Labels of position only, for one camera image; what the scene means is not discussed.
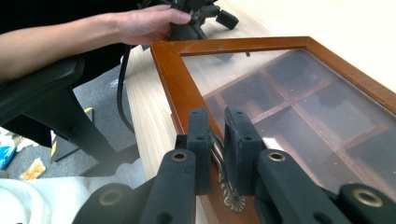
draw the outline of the white fabric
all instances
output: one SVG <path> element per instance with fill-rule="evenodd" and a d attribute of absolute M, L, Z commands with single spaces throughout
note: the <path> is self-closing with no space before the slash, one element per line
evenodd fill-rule
<path fill-rule="evenodd" d="M 144 182 L 140 159 L 122 164 L 112 176 L 0 179 L 0 223 L 69 224 L 91 194 L 103 185 L 120 183 L 135 189 Z"/>

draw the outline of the glass panel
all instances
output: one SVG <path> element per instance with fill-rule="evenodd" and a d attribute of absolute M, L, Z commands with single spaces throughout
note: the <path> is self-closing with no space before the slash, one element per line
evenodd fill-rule
<path fill-rule="evenodd" d="M 247 112 L 265 145 L 320 186 L 364 183 L 396 201 L 396 118 L 304 49 L 184 57 L 220 129 Z"/>

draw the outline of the floor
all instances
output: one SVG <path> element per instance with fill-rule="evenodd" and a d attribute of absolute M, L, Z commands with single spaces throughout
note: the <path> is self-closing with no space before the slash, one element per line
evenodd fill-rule
<path fill-rule="evenodd" d="M 134 135 L 126 128 L 117 109 L 117 84 L 120 67 L 102 74 L 100 77 L 74 89 L 83 108 L 93 107 L 95 126 L 107 138 L 117 151 L 136 144 Z M 126 90 L 122 95 L 126 117 L 131 117 Z M 35 159 L 40 158 L 46 166 L 46 172 L 40 178 L 80 175 L 93 167 L 97 161 L 82 150 L 69 155 L 61 161 L 50 163 L 48 147 L 30 146 L 17 153 L 7 167 L 9 178 L 19 179 Z"/>

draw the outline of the light wood surface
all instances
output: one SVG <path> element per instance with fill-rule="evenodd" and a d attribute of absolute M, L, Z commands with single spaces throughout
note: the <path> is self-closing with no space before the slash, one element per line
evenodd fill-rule
<path fill-rule="evenodd" d="M 209 38 L 310 35 L 396 92 L 396 31 L 392 1 L 220 0 L 239 24 L 232 31 L 206 20 Z M 176 131 L 171 110 L 149 50 L 131 52 L 126 88 L 136 140 L 147 179 L 156 175 L 163 154 L 173 149 Z M 205 223 L 199 209 L 198 223 Z"/>

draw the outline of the person's hand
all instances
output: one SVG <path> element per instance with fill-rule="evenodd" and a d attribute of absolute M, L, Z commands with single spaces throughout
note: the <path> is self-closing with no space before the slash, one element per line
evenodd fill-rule
<path fill-rule="evenodd" d="M 186 24 L 191 20 L 190 14 L 167 5 L 133 10 L 117 16 L 120 41 L 130 45 L 166 40 L 171 34 L 170 22 Z"/>

